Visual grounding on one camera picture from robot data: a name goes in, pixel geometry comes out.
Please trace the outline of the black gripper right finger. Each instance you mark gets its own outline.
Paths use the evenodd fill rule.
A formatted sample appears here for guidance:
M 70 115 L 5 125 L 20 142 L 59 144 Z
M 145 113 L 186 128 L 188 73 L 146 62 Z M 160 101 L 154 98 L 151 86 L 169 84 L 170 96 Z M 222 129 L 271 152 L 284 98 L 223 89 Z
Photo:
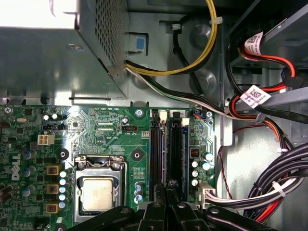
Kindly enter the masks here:
M 219 206 L 211 206 L 200 212 L 188 202 L 178 199 L 178 186 L 166 186 L 167 205 L 175 231 L 273 231 L 267 225 L 245 218 Z

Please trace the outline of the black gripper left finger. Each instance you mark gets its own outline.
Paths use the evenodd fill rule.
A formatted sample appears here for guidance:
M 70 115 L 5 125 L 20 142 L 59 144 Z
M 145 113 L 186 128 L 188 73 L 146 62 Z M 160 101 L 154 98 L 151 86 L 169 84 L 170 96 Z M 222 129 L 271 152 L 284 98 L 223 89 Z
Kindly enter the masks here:
M 154 187 L 154 200 L 141 203 L 134 211 L 117 206 L 72 227 L 73 231 L 163 231 L 165 229 L 167 198 L 164 185 Z

